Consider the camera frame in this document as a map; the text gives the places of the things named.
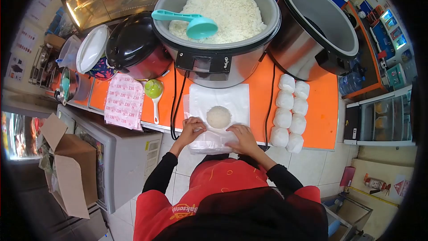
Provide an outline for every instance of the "black power cord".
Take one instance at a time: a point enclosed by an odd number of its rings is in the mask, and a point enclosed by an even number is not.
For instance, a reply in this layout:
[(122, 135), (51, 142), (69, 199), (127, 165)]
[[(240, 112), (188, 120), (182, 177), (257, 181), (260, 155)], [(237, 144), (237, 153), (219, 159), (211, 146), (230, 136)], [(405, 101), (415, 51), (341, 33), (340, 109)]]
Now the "black power cord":
[(274, 99), (274, 86), (275, 86), (275, 64), (272, 64), (274, 66), (274, 70), (273, 70), (273, 74), (272, 74), (272, 88), (270, 90), (270, 102), (269, 102), (269, 109), (267, 110), (267, 115), (266, 115), (266, 119), (265, 119), (265, 139), (266, 139), (266, 146), (262, 146), (260, 145), (260, 148), (263, 151), (267, 151), (269, 149), (268, 146), (268, 118), (269, 118), (269, 114), (270, 114), (270, 109), (272, 108), (272, 100)]
[(174, 67), (174, 99), (173, 99), (173, 105), (171, 107), (171, 120), (170, 120), (170, 123), (169, 123), (169, 125), (171, 127), (171, 137), (172, 137), (172, 139), (174, 141), (176, 141), (179, 138), (179, 137), (177, 137), (175, 135), (175, 118), (177, 116), (177, 112), (178, 112), (180, 101), (181, 101), (181, 96), (183, 95), (183, 90), (185, 88), (186, 78), (189, 76), (188, 74), (189, 74), (189, 72), (186, 71), (185, 72), (185, 77), (183, 79), (183, 85), (181, 86), (179, 100), (177, 102), (177, 106), (176, 106), (175, 112), (174, 112), (175, 97), (177, 97), (177, 70)]

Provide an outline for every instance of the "white paper package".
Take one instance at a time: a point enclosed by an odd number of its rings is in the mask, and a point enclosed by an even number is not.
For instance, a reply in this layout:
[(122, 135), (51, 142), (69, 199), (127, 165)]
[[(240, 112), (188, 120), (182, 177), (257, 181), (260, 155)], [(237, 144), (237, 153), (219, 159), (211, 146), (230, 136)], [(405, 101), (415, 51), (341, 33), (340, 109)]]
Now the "white paper package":
[(306, 119), (303, 115), (293, 114), (292, 121), (290, 123), (290, 132), (302, 135), (305, 132)]
[(303, 137), (299, 134), (291, 133), (288, 137), (287, 151), (290, 153), (299, 153), (303, 147)]
[(308, 112), (308, 102), (304, 99), (294, 97), (292, 112), (293, 114), (306, 115)]
[(297, 98), (306, 100), (309, 96), (309, 84), (303, 81), (297, 81), (294, 95)]
[[(207, 122), (207, 112), (214, 106), (223, 106), (231, 113), (231, 122), (223, 129), (215, 129)], [(232, 88), (205, 88), (197, 84), (189, 88), (189, 116), (199, 117), (207, 131), (187, 147), (191, 154), (225, 154), (233, 152), (226, 142), (238, 142), (235, 134), (226, 129), (233, 124), (249, 126), (249, 86), (239, 84)]]
[(294, 81), (294, 78), (292, 78), (292, 76), (287, 75), (286, 73), (281, 75), (280, 82), (278, 83), (278, 87), (281, 90), (293, 93), (295, 86), (296, 86), (295, 81)]
[(293, 94), (288, 91), (280, 90), (276, 97), (275, 105), (279, 108), (291, 110), (293, 108), (294, 99)]
[(269, 142), (273, 146), (285, 148), (288, 143), (288, 130), (282, 127), (272, 127)]
[(290, 110), (277, 108), (275, 111), (274, 125), (289, 128), (292, 123), (292, 112)]

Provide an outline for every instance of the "empty rice cooker pot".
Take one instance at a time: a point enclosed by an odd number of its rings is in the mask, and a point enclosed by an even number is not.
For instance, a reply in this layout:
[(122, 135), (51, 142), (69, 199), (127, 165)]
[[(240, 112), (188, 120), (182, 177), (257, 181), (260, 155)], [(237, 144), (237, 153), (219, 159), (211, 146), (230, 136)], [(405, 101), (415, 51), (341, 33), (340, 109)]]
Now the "empty rice cooker pot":
[(102, 24), (95, 27), (83, 40), (76, 57), (76, 68), (79, 73), (106, 81), (112, 78), (117, 70), (108, 63), (105, 49), (110, 37), (110, 29)]
[[(228, 88), (247, 79), (281, 24), (275, 0), (254, 0), (266, 28), (259, 34), (226, 44), (197, 43), (169, 32), (170, 21), (152, 20), (153, 31), (175, 60), (178, 72), (208, 88)], [(155, 10), (181, 12), (187, 0), (158, 0)]]
[(278, 0), (282, 24), (269, 46), (276, 66), (297, 80), (341, 75), (355, 58), (354, 27), (332, 0)]
[(155, 79), (172, 63), (152, 29), (151, 12), (143, 11), (123, 20), (107, 41), (108, 62), (136, 80)]

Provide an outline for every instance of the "rice cooker lid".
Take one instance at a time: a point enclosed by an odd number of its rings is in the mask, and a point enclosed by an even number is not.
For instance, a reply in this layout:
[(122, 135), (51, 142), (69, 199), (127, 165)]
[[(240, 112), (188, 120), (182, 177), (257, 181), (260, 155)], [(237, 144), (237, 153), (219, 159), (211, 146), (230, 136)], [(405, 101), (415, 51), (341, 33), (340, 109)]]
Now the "rice cooker lid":
[(76, 57), (79, 73), (86, 73), (103, 57), (110, 30), (107, 25), (95, 27), (83, 40)]
[(152, 29), (152, 16), (143, 11), (116, 26), (106, 46), (106, 56), (117, 70), (146, 59), (161, 42)]

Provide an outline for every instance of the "rice cooker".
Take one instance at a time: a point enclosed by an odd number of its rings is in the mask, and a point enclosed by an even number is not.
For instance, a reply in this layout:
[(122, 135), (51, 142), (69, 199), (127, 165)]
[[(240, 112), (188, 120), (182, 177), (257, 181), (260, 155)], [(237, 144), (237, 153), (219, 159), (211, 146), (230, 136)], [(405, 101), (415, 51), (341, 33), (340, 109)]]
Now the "rice cooker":
[[(228, 88), (246, 80), (256, 69), (277, 34), (281, 15), (275, 0), (254, 0), (266, 29), (247, 40), (202, 44), (181, 39), (168, 31), (169, 21), (152, 20), (153, 31), (175, 61), (178, 72), (208, 88)], [(183, 10), (187, 0), (159, 0), (155, 10)]]
[(354, 27), (332, 0), (278, 0), (282, 24), (268, 54), (297, 80), (311, 81), (348, 72), (358, 40)]
[(149, 11), (131, 15), (116, 26), (107, 41), (106, 57), (116, 70), (136, 80), (155, 79), (172, 63), (153, 33)]

